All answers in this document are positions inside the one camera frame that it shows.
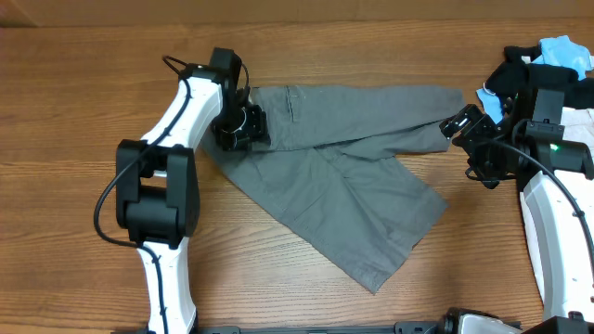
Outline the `grey shorts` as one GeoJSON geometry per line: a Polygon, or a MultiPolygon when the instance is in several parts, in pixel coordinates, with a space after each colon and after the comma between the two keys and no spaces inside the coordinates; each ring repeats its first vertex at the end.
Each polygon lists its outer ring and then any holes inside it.
{"type": "Polygon", "coordinates": [[[202,147],[223,174],[349,277],[378,291],[439,221],[446,201],[399,156],[442,152],[440,123],[465,104],[455,88],[287,85],[256,88],[270,140],[202,147]]]}

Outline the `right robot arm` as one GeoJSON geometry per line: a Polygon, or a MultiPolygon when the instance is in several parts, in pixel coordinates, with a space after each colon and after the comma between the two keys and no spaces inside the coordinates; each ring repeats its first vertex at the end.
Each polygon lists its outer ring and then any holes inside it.
{"type": "Polygon", "coordinates": [[[469,156],[468,178],[489,189],[513,180],[543,303],[535,333],[593,330],[593,160],[565,139],[559,110],[517,107],[495,123],[474,105],[440,125],[469,156]]]}

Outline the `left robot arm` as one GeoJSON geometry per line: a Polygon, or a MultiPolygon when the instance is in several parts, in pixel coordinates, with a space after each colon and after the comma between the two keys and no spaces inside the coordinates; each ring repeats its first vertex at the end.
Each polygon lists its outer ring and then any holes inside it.
{"type": "Polygon", "coordinates": [[[200,215],[195,153],[213,135],[227,151],[269,139],[266,116],[237,86],[237,71],[188,64],[173,102],[139,140],[116,150],[118,225],[144,265],[150,316],[146,333],[191,333],[198,312],[188,279],[188,246],[200,215]]]}

